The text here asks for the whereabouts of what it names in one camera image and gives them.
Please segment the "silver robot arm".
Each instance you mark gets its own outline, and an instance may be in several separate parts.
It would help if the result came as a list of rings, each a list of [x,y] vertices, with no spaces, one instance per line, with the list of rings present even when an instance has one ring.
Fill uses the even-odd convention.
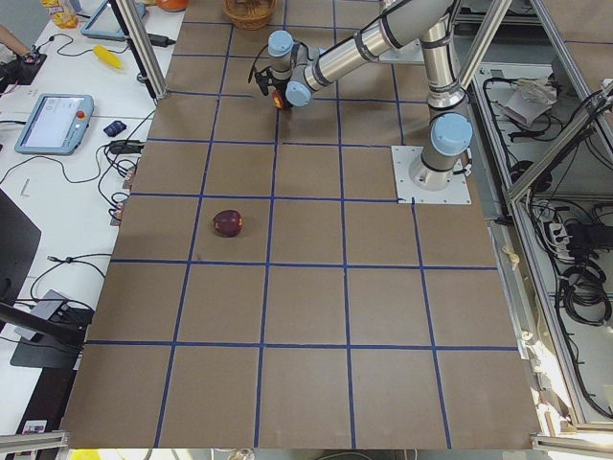
[[[429,139],[409,174],[421,189],[441,191],[449,184],[473,135],[465,90],[454,64],[453,7],[451,1],[394,1],[370,23],[327,50],[308,46],[285,30],[275,31],[261,49],[268,64],[252,68],[248,79],[263,95],[273,95],[279,109],[302,107],[311,102],[314,93],[357,68],[418,41],[428,84]]]

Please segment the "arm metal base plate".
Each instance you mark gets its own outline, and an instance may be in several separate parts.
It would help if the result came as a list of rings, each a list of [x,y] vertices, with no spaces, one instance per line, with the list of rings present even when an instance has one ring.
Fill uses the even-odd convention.
[[[434,172],[421,162],[421,146],[391,146],[399,204],[470,205],[464,165],[460,158],[448,172]]]

